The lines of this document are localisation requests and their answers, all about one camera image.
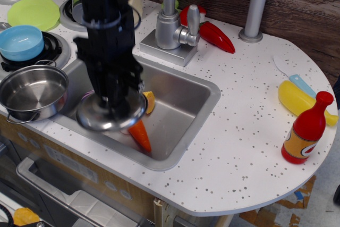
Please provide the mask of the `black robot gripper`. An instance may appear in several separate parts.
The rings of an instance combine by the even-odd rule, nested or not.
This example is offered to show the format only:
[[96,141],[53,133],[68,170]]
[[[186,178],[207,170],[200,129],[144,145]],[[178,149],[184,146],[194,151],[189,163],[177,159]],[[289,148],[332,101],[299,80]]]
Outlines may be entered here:
[[110,105],[119,105],[130,89],[143,88],[143,67],[134,58],[134,21],[105,29],[88,28],[88,37],[76,37],[77,57],[85,62],[95,93]]

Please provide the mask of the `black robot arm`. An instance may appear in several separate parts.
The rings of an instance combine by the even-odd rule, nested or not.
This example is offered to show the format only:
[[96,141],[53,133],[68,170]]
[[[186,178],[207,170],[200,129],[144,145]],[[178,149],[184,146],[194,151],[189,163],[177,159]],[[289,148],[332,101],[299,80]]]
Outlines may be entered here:
[[129,89],[141,90],[143,68],[135,60],[135,25],[129,0],[80,0],[87,38],[76,37],[95,93],[110,107],[121,105]]

